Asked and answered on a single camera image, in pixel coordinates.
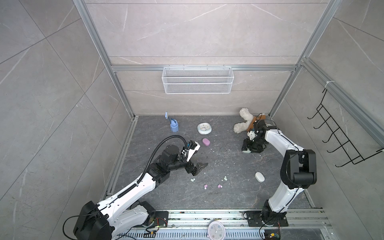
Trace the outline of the white earbud case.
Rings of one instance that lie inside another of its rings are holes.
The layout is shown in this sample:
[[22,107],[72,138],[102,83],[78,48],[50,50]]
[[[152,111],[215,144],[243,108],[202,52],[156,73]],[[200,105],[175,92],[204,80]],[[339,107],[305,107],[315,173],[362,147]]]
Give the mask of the white earbud case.
[[255,178],[259,183],[263,183],[265,181],[265,177],[262,173],[256,172],[255,173]]

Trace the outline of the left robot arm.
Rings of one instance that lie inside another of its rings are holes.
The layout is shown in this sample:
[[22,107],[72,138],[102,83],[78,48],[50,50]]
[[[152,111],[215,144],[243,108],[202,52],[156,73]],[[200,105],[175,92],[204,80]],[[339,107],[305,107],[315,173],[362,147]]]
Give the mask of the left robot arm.
[[193,163],[200,149],[196,141],[187,142],[180,135],[162,140],[153,150],[144,171],[116,194],[95,204],[86,203],[76,216],[75,240],[118,240],[135,226],[150,225],[156,211],[140,198],[153,191],[170,176],[171,171],[185,169],[197,176],[206,163]]

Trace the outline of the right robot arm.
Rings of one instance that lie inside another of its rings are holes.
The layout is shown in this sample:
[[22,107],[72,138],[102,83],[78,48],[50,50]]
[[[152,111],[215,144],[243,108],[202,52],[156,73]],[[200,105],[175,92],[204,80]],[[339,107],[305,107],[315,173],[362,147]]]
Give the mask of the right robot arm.
[[272,120],[257,120],[243,141],[244,153],[261,153],[272,145],[282,156],[281,183],[274,195],[266,200],[263,221],[282,219],[290,204],[309,186],[317,182],[316,153],[292,142]]

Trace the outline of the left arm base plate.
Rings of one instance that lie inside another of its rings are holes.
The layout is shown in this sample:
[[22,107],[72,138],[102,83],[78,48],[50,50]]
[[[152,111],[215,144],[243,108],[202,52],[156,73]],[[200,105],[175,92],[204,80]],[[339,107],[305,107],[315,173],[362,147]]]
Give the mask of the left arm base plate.
[[154,214],[150,214],[148,218],[141,225],[136,225],[136,228],[157,228],[166,227],[169,221],[168,211],[156,211]]

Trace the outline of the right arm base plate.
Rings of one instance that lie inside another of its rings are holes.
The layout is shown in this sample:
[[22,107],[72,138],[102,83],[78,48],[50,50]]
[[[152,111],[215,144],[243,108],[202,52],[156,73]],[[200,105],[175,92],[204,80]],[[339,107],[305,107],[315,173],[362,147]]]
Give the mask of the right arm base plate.
[[247,220],[249,227],[288,227],[286,212],[267,213],[262,211],[246,211],[243,218]]

